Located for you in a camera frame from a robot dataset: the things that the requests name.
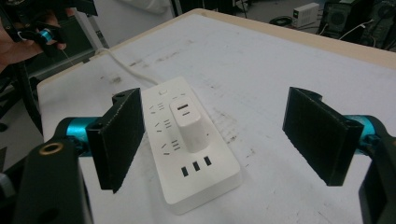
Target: floor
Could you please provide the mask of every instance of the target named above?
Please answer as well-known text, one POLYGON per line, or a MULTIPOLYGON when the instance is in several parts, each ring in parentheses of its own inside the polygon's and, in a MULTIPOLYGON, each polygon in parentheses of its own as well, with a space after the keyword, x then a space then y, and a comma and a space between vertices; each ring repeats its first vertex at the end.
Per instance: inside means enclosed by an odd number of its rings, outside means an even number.
MULTIPOLYGON (((291 16, 294 8, 312 2, 320 4, 319 8, 323 8, 325 0, 253 1, 252 5, 247 9, 247 18, 254 21, 269 22, 271 19, 279 16, 291 16)), ((238 12, 236 13, 236 16, 245 17, 245 13, 238 12)), ((319 21, 308 26, 317 27, 318 23, 319 21)), ((315 33, 317 28, 306 29, 304 31, 315 33)), ((6 170, 12 164, 25 157, 31 149, 43 143, 42 135, 30 120, 22 102, 18 102, 14 105, 1 119, 1 122, 8 125, 8 129, 5 132, 0 133, 0 171, 2 168, 3 170, 6 170), (7 153, 4 167, 1 167, 1 151, 4 152, 4 150, 6 150, 7 153)))

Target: human hand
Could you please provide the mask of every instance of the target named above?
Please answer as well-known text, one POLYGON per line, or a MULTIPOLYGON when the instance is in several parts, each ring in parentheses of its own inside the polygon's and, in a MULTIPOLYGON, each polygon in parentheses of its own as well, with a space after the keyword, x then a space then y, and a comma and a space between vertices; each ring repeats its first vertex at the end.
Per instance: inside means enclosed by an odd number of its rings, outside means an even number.
MULTIPOLYGON (((74 14, 70 8, 66 9, 66 13, 68 16, 72 16, 74 14)), ((49 13, 46 16, 45 21, 49 25, 60 26, 53 13, 49 13)), ((65 43, 56 43, 55 41, 51 41, 49 44, 56 44, 57 49, 66 48, 65 43)), ((0 72, 2 72, 9 64, 22 62, 41 52, 43 52, 43 50, 33 40, 23 40, 15 43, 4 29, 0 18, 0 72)))

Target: table surface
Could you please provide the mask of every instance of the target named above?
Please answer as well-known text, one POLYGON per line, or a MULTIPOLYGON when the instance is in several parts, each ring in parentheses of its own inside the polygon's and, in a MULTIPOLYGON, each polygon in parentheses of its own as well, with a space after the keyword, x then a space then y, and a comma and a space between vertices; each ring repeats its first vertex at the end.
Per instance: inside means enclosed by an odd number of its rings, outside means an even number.
MULTIPOLYGON (((100 190, 80 159, 95 223, 362 223, 356 155, 341 188, 326 187, 282 131, 289 87, 323 95, 341 114, 368 114, 396 135, 396 54, 196 9, 113 49, 161 80, 184 77, 239 161, 243 184, 182 215, 161 192, 145 136, 120 191, 100 190)), ((111 96, 153 85, 98 55, 38 85, 44 138, 66 117, 99 117, 111 96)))

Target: electrical socket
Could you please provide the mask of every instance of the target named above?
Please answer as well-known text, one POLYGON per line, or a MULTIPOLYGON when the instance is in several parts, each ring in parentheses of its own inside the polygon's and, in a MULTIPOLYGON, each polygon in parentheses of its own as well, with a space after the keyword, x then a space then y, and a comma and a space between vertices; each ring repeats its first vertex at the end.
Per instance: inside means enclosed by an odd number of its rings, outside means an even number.
POLYGON ((170 210, 181 215, 241 185, 240 166, 183 77, 142 91, 145 126, 170 210))

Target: outlet hole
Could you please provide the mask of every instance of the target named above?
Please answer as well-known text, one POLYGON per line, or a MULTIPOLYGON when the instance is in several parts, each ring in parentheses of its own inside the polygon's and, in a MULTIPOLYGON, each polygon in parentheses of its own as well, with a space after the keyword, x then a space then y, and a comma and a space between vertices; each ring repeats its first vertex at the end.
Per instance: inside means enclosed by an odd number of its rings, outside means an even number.
POLYGON ((181 105, 181 106, 179 106, 179 107, 177 108, 177 110, 184 109, 184 108, 186 108, 187 106, 189 106, 189 105, 181 105))
POLYGON ((201 169, 199 168, 199 165, 198 165, 198 162, 197 162, 197 161, 193 162, 192 165, 194 165, 195 171, 201 170, 201 169))
POLYGON ((183 173, 184 176, 188 176, 189 172, 187 172, 187 169, 185 166, 181 167, 181 172, 183 173))
POLYGON ((212 162, 210 161, 209 157, 204 157, 204 160, 206 162, 206 165, 210 166, 212 162))

